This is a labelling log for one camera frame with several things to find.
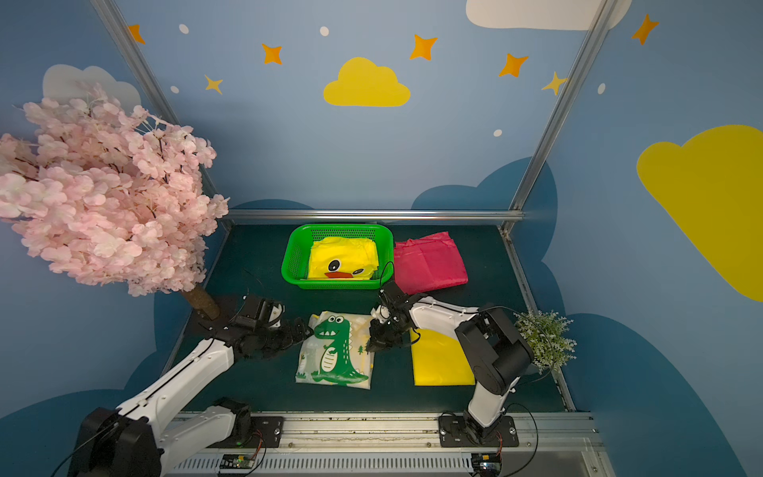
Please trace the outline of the green dinosaur raincoat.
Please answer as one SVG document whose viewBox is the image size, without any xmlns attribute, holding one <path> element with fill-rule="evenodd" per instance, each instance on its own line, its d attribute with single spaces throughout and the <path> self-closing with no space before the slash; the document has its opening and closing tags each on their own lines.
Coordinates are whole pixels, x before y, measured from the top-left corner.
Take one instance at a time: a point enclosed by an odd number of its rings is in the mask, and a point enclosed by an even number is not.
<svg viewBox="0 0 763 477">
<path fill-rule="evenodd" d="M 312 315 L 313 334 L 302 343 L 295 381 L 298 384 L 371 389 L 375 353 L 369 315 L 324 311 Z"/>
</svg>

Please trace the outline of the plain yellow raincoat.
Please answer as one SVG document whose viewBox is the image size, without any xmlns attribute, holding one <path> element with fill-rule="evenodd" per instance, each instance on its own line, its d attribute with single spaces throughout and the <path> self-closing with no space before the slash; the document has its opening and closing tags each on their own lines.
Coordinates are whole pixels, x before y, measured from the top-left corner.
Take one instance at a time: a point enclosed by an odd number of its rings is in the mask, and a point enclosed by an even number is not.
<svg viewBox="0 0 763 477">
<path fill-rule="evenodd" d="M 417 387 L 474 386 L 475 377 L 460 343 L 430 330 L 413 330 L 413 381 Z"/>
</svg>

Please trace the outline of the pink raincoat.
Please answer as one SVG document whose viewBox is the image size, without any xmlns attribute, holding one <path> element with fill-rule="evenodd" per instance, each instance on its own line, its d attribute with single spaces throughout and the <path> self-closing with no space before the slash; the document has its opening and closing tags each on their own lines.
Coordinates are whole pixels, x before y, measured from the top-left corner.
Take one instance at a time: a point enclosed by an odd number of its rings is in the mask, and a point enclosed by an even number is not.
<svg viewBox="0 0 763 477">
<path fill-rule="evenodd" d="M 404 293 L 425 293 L 468 281 L 463 258 L 448 232 L 395 244 L 395 283 Z"/>
</svg>

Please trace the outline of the yellow duck raincoat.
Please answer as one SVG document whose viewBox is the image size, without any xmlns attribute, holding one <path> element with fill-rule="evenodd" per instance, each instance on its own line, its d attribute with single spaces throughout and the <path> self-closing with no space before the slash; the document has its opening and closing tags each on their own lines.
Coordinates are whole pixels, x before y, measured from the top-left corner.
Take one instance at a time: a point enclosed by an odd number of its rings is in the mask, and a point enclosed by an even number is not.
<svg viewBox="0 0 763 477">
<path fill-rule="evenodd" d="M 307 278 L 312 280 L 368 280 L 380 265 L 376 244 L 369 238 L 328 237 L 314 242 Z"/>
</svg>

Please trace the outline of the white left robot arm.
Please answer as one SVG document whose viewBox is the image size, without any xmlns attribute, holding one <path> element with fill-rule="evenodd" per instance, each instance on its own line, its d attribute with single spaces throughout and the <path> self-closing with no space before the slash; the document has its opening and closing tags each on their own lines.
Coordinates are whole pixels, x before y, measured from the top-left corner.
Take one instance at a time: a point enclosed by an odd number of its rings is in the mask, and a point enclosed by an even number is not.
<svg viewBox="0 0 763 477">
<path fill-rule="evenodd" d="M 262 449 L 265 435 L 256 427 L 250 406 L 219 399 L 204 413 L 173 427 L 176 415 L 219 375 L 236 362 L 276 353 L 305 341 L 325 347 L 310 378 L 347 386 L 369 381 L 354 366 L 366 351 L 354 332 L 367 316 L 326 313 L 314 324 L 301 319 L 284 322 L 284 307 L 269 299 L 246 296 L 231 316 L 212 318 L 198 313 L 205 337 L 191 353 L 143 392 L 116 409 L 99 407 L 79 429 L 68 473 L 71 476 L 163 476 L 179 463 L 212 444 L 254 445 Z"/>
</svg>

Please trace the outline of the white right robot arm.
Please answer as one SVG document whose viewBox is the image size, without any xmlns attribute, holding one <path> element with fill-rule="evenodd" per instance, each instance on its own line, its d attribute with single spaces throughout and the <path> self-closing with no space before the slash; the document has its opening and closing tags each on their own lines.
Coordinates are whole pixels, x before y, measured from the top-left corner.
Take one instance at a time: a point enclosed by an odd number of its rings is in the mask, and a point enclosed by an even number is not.
<svg viewBox="0 0 763 477">
<path fill-rule="evenodd" d="M 408 295 L 394 282 L 379 291 L 372 310 L 372 353 L 405 345 L 409 331 L 429 330 L 458 341 L 476 380 L 464 413 L 465 432 L 484 444 L 498 432 L 508 395 L 532 362 L 534 351 L 497 305 L 464 307 L 420 293 Z"/>
</svg>

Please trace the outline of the green plastic basket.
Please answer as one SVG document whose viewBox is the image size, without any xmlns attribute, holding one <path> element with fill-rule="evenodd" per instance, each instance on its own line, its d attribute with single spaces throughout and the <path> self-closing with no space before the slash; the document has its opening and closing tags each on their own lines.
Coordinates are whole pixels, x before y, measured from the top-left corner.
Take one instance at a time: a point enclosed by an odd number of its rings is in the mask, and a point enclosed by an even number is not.
<svg viewBox="0 0 763 477">
<path fill-rule="evenodd" d="M 328 237 L 372 240 L 378 249 L 380 265 L 368 280 L 312 280 L 307 278 L 308 260 L 314 242 Z M 302 289 L 378 289 L 393 276 L 393 234 L 379 225 L 306 225 L 295 230 L 288 241 L 281 273 L 290 284 Z"/>
</svg>

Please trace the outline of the left circuit board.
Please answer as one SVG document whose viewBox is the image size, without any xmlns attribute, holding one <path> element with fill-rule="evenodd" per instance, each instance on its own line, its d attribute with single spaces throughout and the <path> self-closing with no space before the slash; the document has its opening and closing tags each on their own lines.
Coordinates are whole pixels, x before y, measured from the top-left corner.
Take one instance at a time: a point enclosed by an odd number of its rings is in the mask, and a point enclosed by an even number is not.
<svg viewBox="0 0 763 477">
<path fill-rule="evenodd" d="M 220 460 L 220 473 L 248 473 L 258 464 L 256 454 L 224 454 Z"/>
</svg>

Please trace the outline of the circuit board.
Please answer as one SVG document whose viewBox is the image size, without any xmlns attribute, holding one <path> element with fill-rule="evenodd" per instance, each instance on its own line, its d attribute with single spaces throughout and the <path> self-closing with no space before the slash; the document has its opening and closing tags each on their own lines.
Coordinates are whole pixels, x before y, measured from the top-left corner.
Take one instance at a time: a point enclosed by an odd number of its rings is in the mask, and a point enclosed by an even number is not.
<svg viewBox="0 0 763 477">
<path fill-rule="evenodd" d="M 502 457 L 498 453 L 472 453 L 470 476 L 499 477 L 502 464 Z"/>
<path fill-rule="evenodd" d="M 220 460 L 220 473 L 248 473 L 258 464 L 256 454 L 224 454 Z"/>
</svg>

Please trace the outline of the small potted green plant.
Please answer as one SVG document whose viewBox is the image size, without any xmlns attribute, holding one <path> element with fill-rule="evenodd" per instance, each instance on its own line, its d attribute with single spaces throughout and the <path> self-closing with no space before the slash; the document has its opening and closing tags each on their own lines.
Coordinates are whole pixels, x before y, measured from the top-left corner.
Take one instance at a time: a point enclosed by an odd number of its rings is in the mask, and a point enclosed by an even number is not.
<svg viewBox="0 0 763 477">
<path fill-rule="evenodd" d="M 558 312 L 516 313 L 516 327 L 534 353 L 532 364 L 540 373 L 559 372 L 576 359 L 577 342 L 568 337 L 573 321 Z"/>
</svg>

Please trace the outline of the right circuit board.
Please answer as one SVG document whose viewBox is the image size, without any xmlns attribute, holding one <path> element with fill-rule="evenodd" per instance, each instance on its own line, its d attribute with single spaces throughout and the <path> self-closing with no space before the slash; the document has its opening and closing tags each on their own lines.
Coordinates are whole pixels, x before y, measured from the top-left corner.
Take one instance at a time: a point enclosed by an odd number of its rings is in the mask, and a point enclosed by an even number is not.
<svg viewBox="0 0 763 477">
<path fill-rule="evenodd" d="M 470 476 L 499 477 L 502 464 L 502 457 L 498 453 L 472 453 Z"/>
</svg>

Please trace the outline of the pink blossom artificial tree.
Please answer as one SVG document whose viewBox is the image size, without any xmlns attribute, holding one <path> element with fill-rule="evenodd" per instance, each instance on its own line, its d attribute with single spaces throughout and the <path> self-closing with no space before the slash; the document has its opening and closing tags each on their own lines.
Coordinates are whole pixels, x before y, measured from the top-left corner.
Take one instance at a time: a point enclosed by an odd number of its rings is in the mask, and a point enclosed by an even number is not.
<svg viewBox="0 0 763 477">
<path fill-rule="evenodd" d="M 125 111 L 99 85 L 23 109 L 35 137 L 1 138 L 1 217 L 29 255 L 80 284 L 178 292 L 218 319 L 202 288 L 204 257 L 229 207 L 203 189 L 217 156 L 210 143 L 144 107 Z"/>
</svg>

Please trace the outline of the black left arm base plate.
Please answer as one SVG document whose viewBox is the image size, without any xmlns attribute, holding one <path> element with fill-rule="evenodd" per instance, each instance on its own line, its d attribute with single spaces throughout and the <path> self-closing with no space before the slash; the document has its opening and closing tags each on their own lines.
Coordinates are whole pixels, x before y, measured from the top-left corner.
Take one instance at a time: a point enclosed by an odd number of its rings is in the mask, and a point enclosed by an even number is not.
<svg viewBox="0 0 763 477">
<path fill-rule="evenodd" d="M 251 415 L 250 424 L 242 430 L 236 425 L 226 439 L 209 445 L 209 448 L 258 448 L 280 447 L 285 419 L 281 415 Z"/>
</svg>

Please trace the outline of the aluminium frame back rail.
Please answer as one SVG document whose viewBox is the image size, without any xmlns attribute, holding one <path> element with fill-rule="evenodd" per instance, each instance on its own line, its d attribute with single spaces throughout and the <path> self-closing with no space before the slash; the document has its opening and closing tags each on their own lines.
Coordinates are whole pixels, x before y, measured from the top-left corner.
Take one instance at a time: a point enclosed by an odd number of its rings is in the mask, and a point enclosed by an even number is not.
<svg viewBox="0 0 763 477">
<path fill-rule="evenodd" d="M 231 210 L 233 222 L 520 222 L 521 211 Z"/>
</svg>

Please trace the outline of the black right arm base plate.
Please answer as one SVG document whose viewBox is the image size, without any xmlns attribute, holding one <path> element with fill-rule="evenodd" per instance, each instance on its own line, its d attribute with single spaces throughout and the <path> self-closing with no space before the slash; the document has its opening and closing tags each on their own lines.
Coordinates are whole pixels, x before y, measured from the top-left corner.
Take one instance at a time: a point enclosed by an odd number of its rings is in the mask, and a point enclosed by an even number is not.
<svg viewBox="0 0 763 477">
<path fill-rule="evenodd" d="M 447 411 L 437 417 L 442 447 L 518 447 L 519 434 L 514 419 L 502 415 L 490 427 L 481 427 L 469 415 Z"/>
</svg>

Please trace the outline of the aluminium front rail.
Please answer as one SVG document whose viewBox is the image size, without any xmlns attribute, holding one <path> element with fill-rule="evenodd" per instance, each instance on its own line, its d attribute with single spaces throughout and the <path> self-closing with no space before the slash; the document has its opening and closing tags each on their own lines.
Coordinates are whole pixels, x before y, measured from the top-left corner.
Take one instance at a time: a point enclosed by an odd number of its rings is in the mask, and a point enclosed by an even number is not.
<svg viewBox="0 0 763 477">
<path fill-rule="evenodd" d="M 180 413 L 178 427 L 201 413 Z M 509 413 L 518 447 L 442 447 L 441 413 L 252 413 L 285 419 L 280 447 L 204 448 L 163 476 L 470 475 L 472 453 L 498 453 L 500 476 L 612 476 L 587 413 Z M 220 473 L 224 454 L 256 454 L 248 473 Z"/>
</svg>

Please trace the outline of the aluminium frame post left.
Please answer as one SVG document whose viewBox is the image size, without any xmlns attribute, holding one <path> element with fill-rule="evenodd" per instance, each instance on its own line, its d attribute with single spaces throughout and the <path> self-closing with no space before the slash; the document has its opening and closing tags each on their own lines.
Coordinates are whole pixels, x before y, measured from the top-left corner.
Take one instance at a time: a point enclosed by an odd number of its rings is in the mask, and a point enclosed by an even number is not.
<svg viewBox="0 0 763 477">
<path fill-rule="evenodd" d="M 167 97 L 165 97 L 149 63 L 140 51 L 122 13 L 115 1 L 91 0 L 91 6 L 97 12 L 101 23 L 107 29 L 111 39 L 119 49 L 125 63 L 135 76 L 149 103 L 153 105 L 155 112 L 164 120 L 179 124 L 180 121 L 173 111 Z"/>
</svg>

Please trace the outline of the aluminium frame post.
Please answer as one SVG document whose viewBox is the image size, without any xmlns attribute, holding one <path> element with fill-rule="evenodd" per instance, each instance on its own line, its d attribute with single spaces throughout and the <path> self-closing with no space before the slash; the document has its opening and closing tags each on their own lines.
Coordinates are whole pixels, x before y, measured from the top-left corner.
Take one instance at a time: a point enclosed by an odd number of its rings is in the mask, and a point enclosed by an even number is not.
<svg viewBox="0 0 763 477">
<path fill-rule="evenodd" d="M 111 39 L 119 49 L 125 63 L 135 76 L 149 103 L 153 105 L 155 112 L 164 120 L 179 124 L 180 121 L 173 111 L 167 97 L 165 97 L 149 63 L 140 51 L 122 13 L 115 1 L 91 0 L 91 6 L 97 12 L 101 23 L 107 29 Z"/>
<path fill-rule="evenodd" d="M 542 169 L 550 157 L 556 139 L 560 136 L 574 102 L 604 44 L 610 30 L 611 20 L 620 4 L 621 1 L 616 0 L 601 1 L 593 15 L 592 23 L 569 71 L 568 81 L 558 96 L 538 147 L 513 197 L 509 211 L 517 213 L 519 218 L 506 220 L 501 225 L 500 232 L 504 239 L 511 237 L 515 224 L 524 218 L 524 208 L 532 194 L 534 185 L 536 185 L 536 181 L 538 181 L 538 177 L 540 177 L 540 173 L 542 173 Z"/>
</svg>

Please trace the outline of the aluminium frame post right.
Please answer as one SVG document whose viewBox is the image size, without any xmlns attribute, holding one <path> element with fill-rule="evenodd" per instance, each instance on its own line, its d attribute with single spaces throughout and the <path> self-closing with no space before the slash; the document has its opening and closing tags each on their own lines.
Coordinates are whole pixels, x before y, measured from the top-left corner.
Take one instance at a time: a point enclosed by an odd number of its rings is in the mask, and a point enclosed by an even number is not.
<svg viewBox="0 0 763 477">
<path fill-rule="evenodd" d="M 611 20 L 620 4 L 621 1 L 616 0 L 601 1 L 593 15 L 592 23 L 569 71 L 568 81 L 558 96 L 538 147 L 513 197 L 509 211 L 517 213 L 519 218 L 506 220 L 501 225 L 500 232 L 504 239 L 511 237 L 515 224 L 524 218 L 524 208 L 532 194 L 534 185 L 536 185 L 536 181 L 538 181 L 538 177 L 540 177 L 540 173 L 542 173 L 542 169 L 550 157 L 556 139 L 560 136 L 574 102 L 604 44 L 610 30 Z"/>
</svg>

